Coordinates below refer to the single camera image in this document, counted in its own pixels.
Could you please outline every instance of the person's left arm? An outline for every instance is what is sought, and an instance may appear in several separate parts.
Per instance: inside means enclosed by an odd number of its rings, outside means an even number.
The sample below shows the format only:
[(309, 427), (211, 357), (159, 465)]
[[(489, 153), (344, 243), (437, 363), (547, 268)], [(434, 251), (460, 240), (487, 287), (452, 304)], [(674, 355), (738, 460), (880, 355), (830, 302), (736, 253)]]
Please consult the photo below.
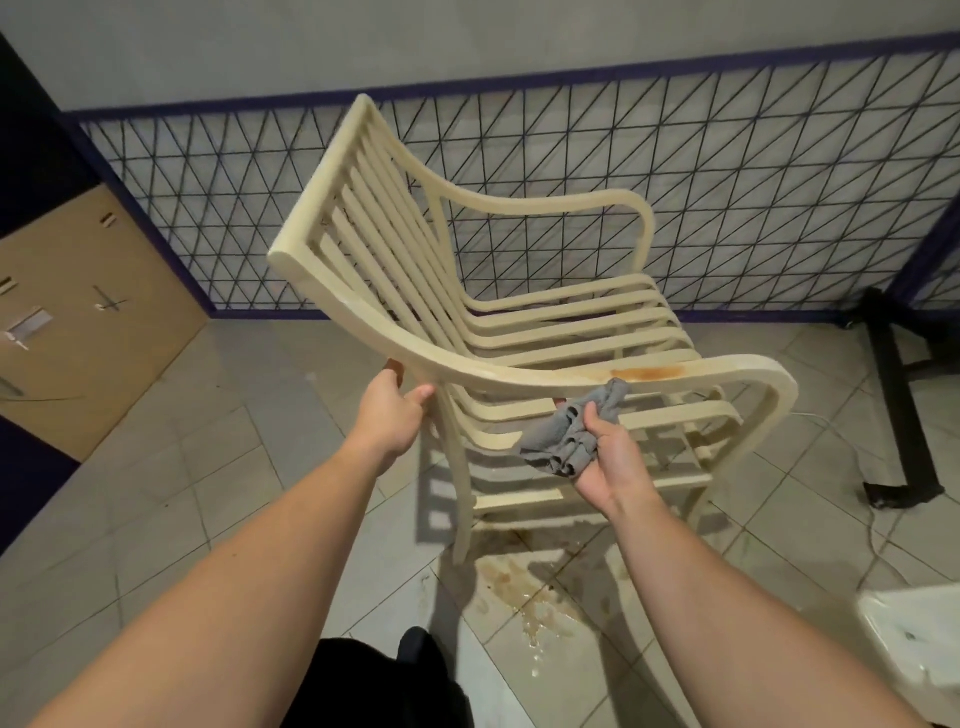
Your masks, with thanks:
[(373, 483), (413, 444), (433, 387), (371, 382), (327, 462), (217, 545), (31, 724), (279, 724), (317, 648)]

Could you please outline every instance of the black pants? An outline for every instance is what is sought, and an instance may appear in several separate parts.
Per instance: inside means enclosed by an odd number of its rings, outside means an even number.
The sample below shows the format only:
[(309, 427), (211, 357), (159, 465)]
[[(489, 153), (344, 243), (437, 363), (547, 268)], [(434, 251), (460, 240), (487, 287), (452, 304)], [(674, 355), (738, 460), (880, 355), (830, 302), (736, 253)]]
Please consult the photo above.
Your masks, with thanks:
[(469, 728), (463, 691), (445, 674), (392, 660), (356, 640), (321, 640), (284, 728)]

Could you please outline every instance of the forearm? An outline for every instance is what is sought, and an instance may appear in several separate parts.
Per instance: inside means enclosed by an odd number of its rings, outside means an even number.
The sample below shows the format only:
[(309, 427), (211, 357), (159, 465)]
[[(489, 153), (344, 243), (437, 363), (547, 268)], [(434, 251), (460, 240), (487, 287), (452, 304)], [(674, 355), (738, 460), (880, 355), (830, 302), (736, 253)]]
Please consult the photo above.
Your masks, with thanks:
[(663, 652), (705, 726), (923, 725), (661, 503), (627, 508), (613, 524)]
[(320, 639), (378, 466), (348, 439), (214, 548), (35, 725), (279, 724)]

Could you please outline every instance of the gray cloth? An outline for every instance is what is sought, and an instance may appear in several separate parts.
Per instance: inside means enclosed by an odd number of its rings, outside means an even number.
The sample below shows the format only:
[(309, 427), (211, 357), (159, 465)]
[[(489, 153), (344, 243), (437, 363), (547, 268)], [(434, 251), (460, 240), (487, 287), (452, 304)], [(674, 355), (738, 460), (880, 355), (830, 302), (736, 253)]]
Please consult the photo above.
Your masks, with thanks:
[(520, 457), (544, 473), (576, 477), (597, 456), (597, 439), (584, 425), (587, 402), (596, 402), (601, 420), (616, 423), (626, 396), (627, 382), (611, 379), (585, 397), (567, 400), (549, 420), (523, 433), (517, 443)]

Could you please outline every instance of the hand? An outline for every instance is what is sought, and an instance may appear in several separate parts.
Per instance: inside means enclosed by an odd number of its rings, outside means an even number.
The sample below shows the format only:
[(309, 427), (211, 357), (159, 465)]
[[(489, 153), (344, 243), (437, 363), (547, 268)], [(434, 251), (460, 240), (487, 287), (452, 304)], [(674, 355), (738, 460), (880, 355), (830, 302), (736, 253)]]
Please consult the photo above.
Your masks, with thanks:
[(380, 459), (377, 474), (388, 471), (414, 444), (423, 421), (423, 406), (436, 389), (433, 384), (421, 384), (404, 397), (400, 394), (402, 383), (403, 365), (389, 359), (367, 385), (357, 421), (347, 437), (349, 443)]
[(593, 402), (584, 410), (584, 425), (597, 439), (597, 459), (577, 478), (580, 495), (612, 522), (635, 506), (663, 505), (627, 428), (601, 420)]

